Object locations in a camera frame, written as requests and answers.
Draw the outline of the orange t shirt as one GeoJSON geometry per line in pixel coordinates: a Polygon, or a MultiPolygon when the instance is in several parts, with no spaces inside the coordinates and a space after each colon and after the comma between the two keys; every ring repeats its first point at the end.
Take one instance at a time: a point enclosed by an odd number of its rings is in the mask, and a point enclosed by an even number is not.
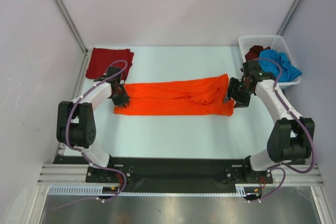
{"type": "Polygon", "coordinates": [[[130,116],[231,116],[235,102],[224,101],[228,84],[227,74],[186,81],[125,84],[130,104],[125,108],[114,108],[114,113],[130,116]]]}

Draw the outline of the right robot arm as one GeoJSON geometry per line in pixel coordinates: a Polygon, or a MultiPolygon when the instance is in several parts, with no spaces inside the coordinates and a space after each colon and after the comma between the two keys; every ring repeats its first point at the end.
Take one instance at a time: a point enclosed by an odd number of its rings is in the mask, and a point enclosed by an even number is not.
{"type": "Polygon", "coordinates": [[[234,102],[235,108],[248,107],[252,95],[259,97],[274,122],[266,148],[243,161],[238,178],[249,184],[259,179],[261,174],[284,166],[298,174],[306,174],[316,164],[314,121],[304,118],[290,104],[278,85],[280,77],[264,72],[261,61],[258,58],[244,62],[242,77],[230,78],[225,97],[225,101],[234,102]]]}

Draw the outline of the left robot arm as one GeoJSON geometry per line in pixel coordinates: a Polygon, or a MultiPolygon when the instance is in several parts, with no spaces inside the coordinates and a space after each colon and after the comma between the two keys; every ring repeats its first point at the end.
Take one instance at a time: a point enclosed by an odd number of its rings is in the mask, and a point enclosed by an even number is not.
{"type": "Polygon", "coordinates": [[[124,70],[125,68],[109,66],[84,94],[71,101],[60,102],[56,138],[58,142],[78,152],[89,166],[97,168],[97,176],[102,181],[112,181],[117,173],[126,184],[126,174],[110,166],[110,155],[99,143],[95,143],[97,130],[94,117],[94,111],[107,99],[112,100],[114,106],[129,104],[130,97],[121,83],[124,70]]]}

